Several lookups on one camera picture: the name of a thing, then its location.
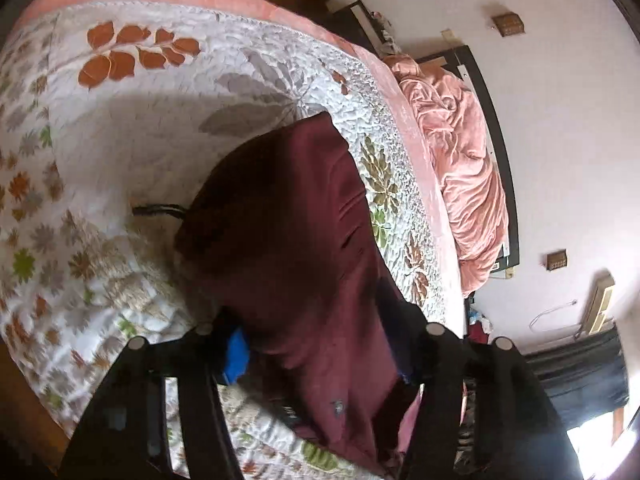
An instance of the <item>black curtain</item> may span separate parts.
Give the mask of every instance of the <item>black curtain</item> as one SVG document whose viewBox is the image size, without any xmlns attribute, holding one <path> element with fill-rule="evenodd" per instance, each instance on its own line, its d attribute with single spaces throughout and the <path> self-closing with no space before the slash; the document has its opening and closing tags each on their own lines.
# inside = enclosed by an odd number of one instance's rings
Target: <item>black curtain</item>
<svg viewBox="0 0 640 480">
<path fill-rule="evenodd" d="M 525 359 L 568 430 L 624 406 L 629 399 L 615 327 Z"/>
</svg>

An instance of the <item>pink blanket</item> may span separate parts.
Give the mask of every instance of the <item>pink blanket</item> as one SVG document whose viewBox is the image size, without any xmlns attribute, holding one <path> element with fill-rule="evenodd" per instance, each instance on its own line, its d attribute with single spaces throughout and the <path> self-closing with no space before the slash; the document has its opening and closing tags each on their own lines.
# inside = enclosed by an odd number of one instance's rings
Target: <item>pink blanket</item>
<svg viewBox="0 0 640 480">
<path fill-rule="evenodd" d="M 385 62 L 427 139 L 467 296 L 488 279 L 508 225 L 500 175 L 486 150 L 482 108 L 460 79 L 438 66 L 423 73 L 404 55 Z"/>
</svg>

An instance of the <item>maroon garment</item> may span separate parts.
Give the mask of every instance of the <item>maroon garment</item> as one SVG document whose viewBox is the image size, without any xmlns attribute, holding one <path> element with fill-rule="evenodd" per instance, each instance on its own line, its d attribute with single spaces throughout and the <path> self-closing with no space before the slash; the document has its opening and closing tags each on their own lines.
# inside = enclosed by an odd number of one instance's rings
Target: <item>maroon garment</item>
<svg viewBox="0 0 640 480">
<path fill-rule="evenodd" d="M 175 240 L 198 286 L 239 317 L 252 350 L 281 373 L 274 376 L 284 397 L 303 407 L 293 429 L 388 473 L 417 389 L 399 379 L 380 324 L 378 280 L 401 295 L 330 115 L 257 137 L 225 157 Z M 413 420 L 406 425 L 410 432 Z"/>
</svg>

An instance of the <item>mattress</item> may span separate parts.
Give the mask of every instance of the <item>mattress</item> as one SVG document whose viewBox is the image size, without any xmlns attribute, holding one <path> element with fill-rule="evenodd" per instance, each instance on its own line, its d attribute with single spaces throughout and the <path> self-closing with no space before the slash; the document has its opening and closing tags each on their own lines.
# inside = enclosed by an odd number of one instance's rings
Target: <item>mattress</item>
<svg viewBox="0 0 640 480">
<path fill-rule="evenodd" d="M 2 337 L 67 434 L 128 338 L 212 316 L 179 286 L 177 221 L 131 207 L 188 206 L 235 147 L 320 110 L 349 143 L 401 292 L 462 335 L 436 177 L 393 76 L 363 49 L 261 0 L 36 0 L 0 59 Z M 175 382 L 167 393 L 186 474 Z M 220 395 L 246 476 L 370 476 L 238 388 Z"/>
</svg>

